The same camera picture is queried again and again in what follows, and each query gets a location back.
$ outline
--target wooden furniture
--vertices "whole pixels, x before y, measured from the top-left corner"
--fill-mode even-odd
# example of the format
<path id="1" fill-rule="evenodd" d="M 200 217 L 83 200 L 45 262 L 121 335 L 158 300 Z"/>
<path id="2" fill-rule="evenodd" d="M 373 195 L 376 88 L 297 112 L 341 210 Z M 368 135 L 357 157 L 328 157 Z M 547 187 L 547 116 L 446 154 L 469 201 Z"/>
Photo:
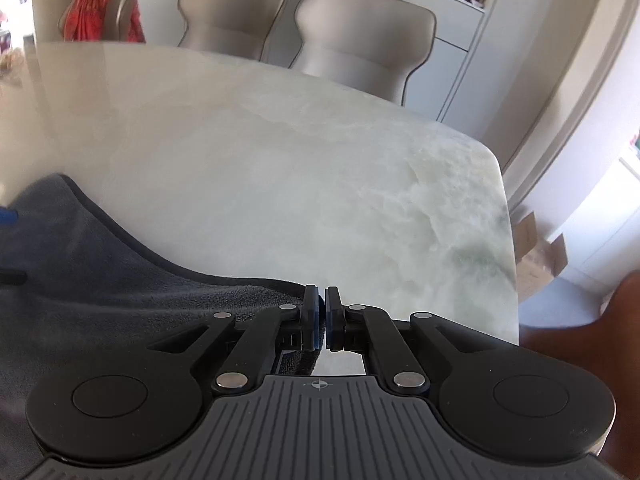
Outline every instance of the wooden furniture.
<path id="1" fill-rule="evenodd" d="M 616 399 L 616 420 L 600 457 L 629 479 L 640 475 L 640 271 L 628 275 L 596 322 L 576 328 L 520 328 L 520 345 L 598 376 Z"/>

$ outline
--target red cloth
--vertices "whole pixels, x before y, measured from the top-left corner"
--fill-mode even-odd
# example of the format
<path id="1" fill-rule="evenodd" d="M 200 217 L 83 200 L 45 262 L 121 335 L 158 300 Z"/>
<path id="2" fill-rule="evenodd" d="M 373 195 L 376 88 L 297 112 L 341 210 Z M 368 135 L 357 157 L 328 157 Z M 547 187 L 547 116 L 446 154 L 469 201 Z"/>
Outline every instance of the red cloth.
<path id="1" fill-rule="evenodd" d="M 65 41 L 101 41 L 108 3 L 109 0 L 74 0 L 66 17 Z M 131 14 L 127 41 L 146 43 L 137 1 Z"/>

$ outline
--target dark gray towel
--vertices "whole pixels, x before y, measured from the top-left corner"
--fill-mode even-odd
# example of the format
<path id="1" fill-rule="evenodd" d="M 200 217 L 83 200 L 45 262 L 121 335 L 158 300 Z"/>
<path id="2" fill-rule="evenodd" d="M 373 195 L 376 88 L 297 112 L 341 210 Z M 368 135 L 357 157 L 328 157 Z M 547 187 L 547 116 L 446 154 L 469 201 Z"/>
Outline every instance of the dark gray towel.
<path id="1" fill-rule="evenodd" d="M 302 304 L 304 287 L 217 278 L 176 266 L 123 231 L 68 177 L 52 175 L 11 204 L 0 225 L 0 269 L 25 270 L 0 287 L 0 478 L 20 478 L 41 459 L 24 415 L 39 378 L 89 352 L 133 341 L 219 310 L 248 319 Z M 289 354 L 281 372 L 309 374 L 316 354 Z"/>

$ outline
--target white marble tabletop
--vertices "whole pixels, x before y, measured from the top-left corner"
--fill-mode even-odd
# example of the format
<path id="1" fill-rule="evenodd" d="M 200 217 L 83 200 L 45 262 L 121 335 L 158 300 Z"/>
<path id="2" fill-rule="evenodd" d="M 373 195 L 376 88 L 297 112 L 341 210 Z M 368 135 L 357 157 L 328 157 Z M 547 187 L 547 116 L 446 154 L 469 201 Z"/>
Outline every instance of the white marble tabletop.
<path id="1" fill-rule="evenodd" d="M 517 341 L 508 210 L 482 144 L 234 57 L 52 43 L 27 58 L 0 80 L 0 204 L 65 173 L 176 264 L 337 285 L 345 304 Z"/>

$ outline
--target white cabinet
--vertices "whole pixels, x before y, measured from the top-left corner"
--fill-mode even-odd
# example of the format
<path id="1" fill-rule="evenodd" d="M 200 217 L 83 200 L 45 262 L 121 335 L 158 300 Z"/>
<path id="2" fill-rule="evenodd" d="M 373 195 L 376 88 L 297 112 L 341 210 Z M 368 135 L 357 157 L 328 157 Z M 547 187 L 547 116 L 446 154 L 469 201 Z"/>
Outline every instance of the white cabinet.
<path id="1" fill-rule="evenodd" d="M 267 40 L 263 61 L 289 68 L 302 47 L 294 15 L 300 0 L 287 0 Z"/>
<path id="2" fill-rule="evenodd" d="M 462 0 L 403 0 L 436 15 L 436 37 L 469 50 L 484 11 Z"/>
<path id="3" fill-rule="evenodd" d="M 436 39 L 427 62 L 407 82 L 404 105 L 436 121 L 465 57 L 465 50 Z"/>

